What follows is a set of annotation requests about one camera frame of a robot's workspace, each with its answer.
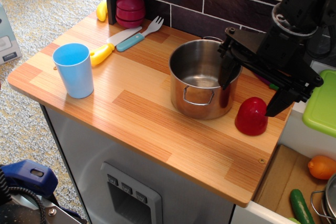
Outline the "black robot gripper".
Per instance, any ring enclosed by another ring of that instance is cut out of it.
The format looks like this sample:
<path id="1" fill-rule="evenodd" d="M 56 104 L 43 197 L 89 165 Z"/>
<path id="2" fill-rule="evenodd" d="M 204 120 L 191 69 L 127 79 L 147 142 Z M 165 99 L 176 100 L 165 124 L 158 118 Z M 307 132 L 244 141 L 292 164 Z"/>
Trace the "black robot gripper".
<path id="1" fill-rule="evenodd" d="M 267 33 L 253 33 L 228 27 L 218 51 L 221 56 L 219 84 L 225 90 L 240 74 L 241 65 L 265 78 L 279 89 L 266 108 L 267 117 L 274 117 L 294 101 L 306 102 L 322 78 L 303 60 L 303 42 L 317 28 L 300 29 L 278 10 L 271 15 Z"/>

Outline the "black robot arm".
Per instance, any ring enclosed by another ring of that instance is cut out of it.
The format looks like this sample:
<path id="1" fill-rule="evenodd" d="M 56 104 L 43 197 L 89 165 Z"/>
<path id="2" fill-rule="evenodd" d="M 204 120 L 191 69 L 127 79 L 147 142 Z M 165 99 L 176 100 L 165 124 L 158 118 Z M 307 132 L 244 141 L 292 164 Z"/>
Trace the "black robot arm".
<path id="1" fill-rule="evenodd" d="M 335 0 L 282 0 L 272 9 L 271 27 L 253 33 L 232 27 L 219 46 L 219 85 L 227 88 L 240 67 L 278 87 L 266 115 L 276 116 L 295 102 L 307 101 L 323 79 L 304 60 L 308 41 L 324 28 L 335 46 Z"/>

